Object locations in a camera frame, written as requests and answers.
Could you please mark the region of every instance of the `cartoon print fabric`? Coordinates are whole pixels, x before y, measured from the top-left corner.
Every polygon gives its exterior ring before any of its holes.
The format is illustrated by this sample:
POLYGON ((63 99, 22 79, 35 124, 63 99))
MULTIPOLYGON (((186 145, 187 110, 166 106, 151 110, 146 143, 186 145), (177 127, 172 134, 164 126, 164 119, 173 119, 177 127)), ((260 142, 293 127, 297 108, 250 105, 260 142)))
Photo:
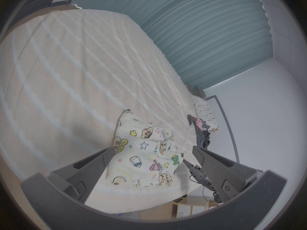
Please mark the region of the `cartoon print fabric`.
POLYGON ((206 100, 200 98, 199 96, 193 95, 193 103, 195 106, 195 111, 197 118, 201 118, 203 121, 206 122, 207 125, 210 126, 208 131, 216 131, 218 130, 218 124, 215 120, 214 116, 212 115, 209 105, 206 100))
POLYGON ((119 119, 113 145, 106 179, 114 185, 170 186, 183 160, 171 130, 144 123, 129 109, 119 119))

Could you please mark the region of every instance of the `striped bed sheet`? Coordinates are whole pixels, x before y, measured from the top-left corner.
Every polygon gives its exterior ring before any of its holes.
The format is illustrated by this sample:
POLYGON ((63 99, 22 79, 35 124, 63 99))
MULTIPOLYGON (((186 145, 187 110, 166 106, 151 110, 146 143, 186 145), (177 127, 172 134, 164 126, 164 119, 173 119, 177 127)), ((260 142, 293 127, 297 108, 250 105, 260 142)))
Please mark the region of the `striped bed sheet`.
MULTIPOLYGON (((22 180, 110 147, 121 113, 173 131, 186 160, 196 145, 192 96, 162 52, 128 16, 53 11, 0 45, 0 153, 22 180)), ((101 176, 86 205, 106 213, 154 207, 198 187, 183 165, 171 187, 132 188, 101 176)))

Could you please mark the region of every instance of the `curtain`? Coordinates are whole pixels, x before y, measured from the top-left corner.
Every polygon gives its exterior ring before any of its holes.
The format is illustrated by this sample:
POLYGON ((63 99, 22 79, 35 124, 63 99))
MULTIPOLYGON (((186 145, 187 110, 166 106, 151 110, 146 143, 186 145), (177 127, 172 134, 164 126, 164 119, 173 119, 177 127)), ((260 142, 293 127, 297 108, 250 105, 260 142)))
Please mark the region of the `curtain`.
POLYGON ((131 17, 184 83, 203 89, 271 58, 270 25, 260 0, 73 0, 131 17))

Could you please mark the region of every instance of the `pillow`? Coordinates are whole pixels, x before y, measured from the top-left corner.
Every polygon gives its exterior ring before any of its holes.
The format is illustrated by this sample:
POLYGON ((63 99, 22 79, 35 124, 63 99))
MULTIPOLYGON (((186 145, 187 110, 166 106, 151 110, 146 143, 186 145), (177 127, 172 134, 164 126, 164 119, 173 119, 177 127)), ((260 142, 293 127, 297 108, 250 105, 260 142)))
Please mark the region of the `pillow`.
POLYGON ((207 125, 210 126, 208 130, 209 131, 218 130, 217 121, 215 120, 214 116, 210 111, 208 102, 198 96, 193 95, 193 103, 195 106, 197 118, 201 118, 203 121, 206 122, 207 125))

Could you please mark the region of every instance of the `blue star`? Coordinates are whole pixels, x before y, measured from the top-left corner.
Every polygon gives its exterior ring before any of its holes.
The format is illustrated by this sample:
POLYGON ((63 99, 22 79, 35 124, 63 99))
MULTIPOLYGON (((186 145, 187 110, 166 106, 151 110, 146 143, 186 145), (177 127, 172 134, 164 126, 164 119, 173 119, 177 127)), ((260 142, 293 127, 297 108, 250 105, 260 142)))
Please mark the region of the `blue star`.
POLYGON ((145 142, 143 142, 143 143, 140 143, 140 145, 141 145, 141 148, 140 149, 144 149, 144 150, 146 150, 146 147, 149 145, 149 144, 146 144, 145 142))

